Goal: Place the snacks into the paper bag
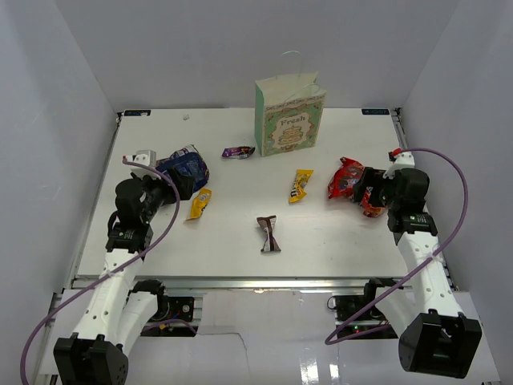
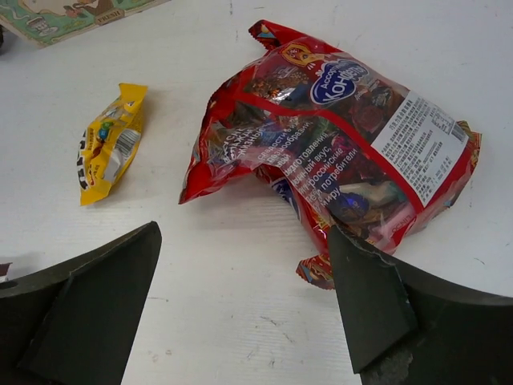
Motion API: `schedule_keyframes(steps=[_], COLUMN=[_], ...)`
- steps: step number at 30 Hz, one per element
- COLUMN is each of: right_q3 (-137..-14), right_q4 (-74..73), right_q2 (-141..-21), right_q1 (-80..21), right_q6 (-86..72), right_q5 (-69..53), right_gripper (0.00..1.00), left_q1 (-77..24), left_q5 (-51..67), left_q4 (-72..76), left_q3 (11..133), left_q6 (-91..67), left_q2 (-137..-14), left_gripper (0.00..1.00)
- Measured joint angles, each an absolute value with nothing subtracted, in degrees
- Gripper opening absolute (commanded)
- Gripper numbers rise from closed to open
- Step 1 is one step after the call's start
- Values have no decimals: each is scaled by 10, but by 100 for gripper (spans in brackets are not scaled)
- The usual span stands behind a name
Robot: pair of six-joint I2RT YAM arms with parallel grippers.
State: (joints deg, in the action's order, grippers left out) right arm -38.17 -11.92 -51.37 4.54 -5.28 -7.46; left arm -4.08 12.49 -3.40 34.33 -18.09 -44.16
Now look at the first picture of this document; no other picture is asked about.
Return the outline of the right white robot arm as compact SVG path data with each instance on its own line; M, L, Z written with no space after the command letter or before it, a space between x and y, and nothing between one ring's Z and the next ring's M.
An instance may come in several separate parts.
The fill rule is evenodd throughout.
M392 172L365 168L353 197L369 198L385 207L388 228L402 255L413 295L400 283L378 285L362 299L363 313L384 316L398 336L398 357L404 371L463 379L482 338L479 322L468 318L455 299L440 258L438 230L425 210L429 177L416 168Z

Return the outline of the purple candy bar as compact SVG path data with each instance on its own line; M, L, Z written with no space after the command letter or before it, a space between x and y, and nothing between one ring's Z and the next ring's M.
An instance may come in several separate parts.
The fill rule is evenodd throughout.
M221 154L221 157L223 159L247 159L255 152L255 149L256 148L252 146L238 146L225 148Z

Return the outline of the yellow candy pack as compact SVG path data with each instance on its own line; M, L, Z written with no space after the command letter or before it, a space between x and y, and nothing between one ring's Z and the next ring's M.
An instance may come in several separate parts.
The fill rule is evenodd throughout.
M292 189L289 194L289 203L294 204L301 201L306 195L305 186L313 175L312 169L298 169L295 174Z
M204 210L212 198L212 191L209 188L201 188L197 196L192 200L191 207L185 221L195 221L201 218Z

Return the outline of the blue chips bag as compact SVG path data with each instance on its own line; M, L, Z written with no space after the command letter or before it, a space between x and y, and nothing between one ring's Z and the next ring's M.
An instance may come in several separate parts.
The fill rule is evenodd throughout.
M200 152L193 144L186 145L173 152L169 157L156 161L156 169L165 172L169 168L174 168L184 176L194 178L192 191L198 192L203 188L209 179L208 167Z

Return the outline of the green paper gift bag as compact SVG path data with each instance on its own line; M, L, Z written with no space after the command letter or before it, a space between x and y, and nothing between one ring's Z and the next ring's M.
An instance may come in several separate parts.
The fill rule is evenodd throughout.
M326 97L317 77L300 69L255 82L254 136L261 156L315 146Z

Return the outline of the red snack bag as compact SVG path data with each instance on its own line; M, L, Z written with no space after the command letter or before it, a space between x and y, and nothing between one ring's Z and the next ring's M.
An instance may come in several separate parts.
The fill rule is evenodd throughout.
M342 157L340 161L340 168L333 174L327 186L328 199L347 198L354 204L359 205L363 209L363 215L366 217L380 217L384 214L386 208L375 207L369 203L370 188L367 189L360 201L356 201L353 197L353 187L362 178L365 166L347 157Z

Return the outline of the brown white candy bar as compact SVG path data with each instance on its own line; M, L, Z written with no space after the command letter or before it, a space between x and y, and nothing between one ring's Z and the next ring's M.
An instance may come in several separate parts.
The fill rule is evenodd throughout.
M265 233L265 242L261 248L262 253L279 253L281 251L280 246L274 236L274 228L276 224L277 216L272 215L268 217L258 217L256 219L260 229Z

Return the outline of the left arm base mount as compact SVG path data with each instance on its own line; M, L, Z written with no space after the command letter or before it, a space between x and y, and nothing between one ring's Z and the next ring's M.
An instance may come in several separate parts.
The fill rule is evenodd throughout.
M162 322L167 319L181 319L185 322L193 320L195 307L194 297L169 297L159 295L157 298L157 311L151 318L152 322Z

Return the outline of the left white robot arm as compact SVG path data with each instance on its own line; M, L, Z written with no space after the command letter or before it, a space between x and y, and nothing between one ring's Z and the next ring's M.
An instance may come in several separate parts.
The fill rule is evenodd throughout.
M135 282L153 241L150 222L161 207L189 199L193 185L192 176L174 168L148 167L117 184L100 283L71 336L58 338L53 349L62 383L125 383L134 342L150 319L169 311L161 282Z

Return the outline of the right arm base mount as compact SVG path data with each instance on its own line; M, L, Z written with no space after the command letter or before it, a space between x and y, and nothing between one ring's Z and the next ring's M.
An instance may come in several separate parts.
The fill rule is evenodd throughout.
M391 278L371 278L364 286L363 294L334 295L327 300L327 308L335 313L336 326L342 324L347 318L357 313L369 302L374 300L378 289L387 289L396 283ZM353 320L348 326L337 333L337 338L352 334L361 334L375 327L389 325L385 315L375 306L367 310L359 318Z

